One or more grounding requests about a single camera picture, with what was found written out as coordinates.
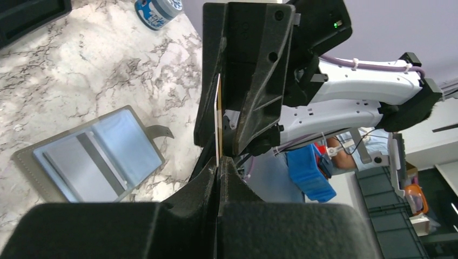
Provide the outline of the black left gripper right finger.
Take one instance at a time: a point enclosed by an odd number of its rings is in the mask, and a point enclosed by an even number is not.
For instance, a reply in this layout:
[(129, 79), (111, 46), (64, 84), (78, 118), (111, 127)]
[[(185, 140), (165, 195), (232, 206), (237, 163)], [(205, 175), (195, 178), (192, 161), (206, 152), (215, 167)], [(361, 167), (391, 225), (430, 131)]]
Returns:
[(376, 258), (368, 228), (352, 207), (335, 203), (269, 203), (237, 173), (218, 166), (217, 258)]

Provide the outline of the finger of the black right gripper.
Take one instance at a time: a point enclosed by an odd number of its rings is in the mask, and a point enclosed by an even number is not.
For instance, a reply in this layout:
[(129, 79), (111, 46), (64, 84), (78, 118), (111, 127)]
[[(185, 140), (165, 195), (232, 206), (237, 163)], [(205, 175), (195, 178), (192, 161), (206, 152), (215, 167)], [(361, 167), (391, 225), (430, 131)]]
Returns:
[(203, 5), (203, 51), (201, 97), (194, 127), (194, 144), (205, 147), (214, 134), (213, 104), (215, 86), (213, 81), (218, 74), (221, 53), (225, 48), (223, 34), (226, 26), (225, 3), (205, 3)]

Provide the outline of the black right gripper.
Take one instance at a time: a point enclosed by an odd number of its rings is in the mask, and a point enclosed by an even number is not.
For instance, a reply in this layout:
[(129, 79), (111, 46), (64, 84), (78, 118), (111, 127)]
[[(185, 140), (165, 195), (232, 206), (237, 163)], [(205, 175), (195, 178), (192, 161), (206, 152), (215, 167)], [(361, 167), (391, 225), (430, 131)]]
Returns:
[(282, 107), (309, 104), (324, 84), (319, 57), (350, 37), (351, 20), (343, 1), (227, 7), (223, 100), (239, 116), (225, 150), (259, 155), (280, 143)]

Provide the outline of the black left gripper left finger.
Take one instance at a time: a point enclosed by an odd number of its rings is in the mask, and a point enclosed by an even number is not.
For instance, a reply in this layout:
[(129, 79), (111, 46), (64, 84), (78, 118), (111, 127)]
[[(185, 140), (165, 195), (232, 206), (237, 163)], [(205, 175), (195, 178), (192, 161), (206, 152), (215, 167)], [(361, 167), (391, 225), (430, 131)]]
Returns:
[(162, 202), (46, 203), (19, 221), (1, 258), (213, 258), (210, 159)]

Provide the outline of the grey card holder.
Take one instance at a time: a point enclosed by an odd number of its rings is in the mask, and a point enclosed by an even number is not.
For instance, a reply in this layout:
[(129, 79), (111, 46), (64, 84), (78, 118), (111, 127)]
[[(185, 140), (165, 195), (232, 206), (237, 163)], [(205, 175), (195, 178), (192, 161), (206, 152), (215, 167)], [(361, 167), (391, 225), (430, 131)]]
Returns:
[(46, 202), (118, 202), (164, 164), (158, 137), (173, 134), (166, 126), (145, 126), (126, 105), (12, 159)]

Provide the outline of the gold card from holder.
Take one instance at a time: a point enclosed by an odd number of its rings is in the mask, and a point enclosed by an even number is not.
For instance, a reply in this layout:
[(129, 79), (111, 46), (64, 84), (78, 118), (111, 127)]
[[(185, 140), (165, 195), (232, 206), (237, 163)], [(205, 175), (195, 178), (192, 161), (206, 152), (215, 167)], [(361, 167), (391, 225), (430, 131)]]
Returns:
[(221, 101), (221, 74), (219, 73), (216, 80), (216, 91), (214, 99), (214, 135), (215, 135), (215, 156), (216, 166), (219, 167), (219, 161), (223, 154), (223, 113)]

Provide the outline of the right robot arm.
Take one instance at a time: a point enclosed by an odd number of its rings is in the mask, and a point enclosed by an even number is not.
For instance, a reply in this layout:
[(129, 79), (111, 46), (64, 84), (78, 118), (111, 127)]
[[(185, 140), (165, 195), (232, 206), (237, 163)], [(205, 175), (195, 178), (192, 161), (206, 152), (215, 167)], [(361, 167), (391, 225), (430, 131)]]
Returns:
[(424, 121), (442, 93), (416, 55), (326, 56), (351, 34), (343, 1), (204, 4), (194, 143), (215, 137), (219, 156), (258, 156), (352, 128), (398, 132)]

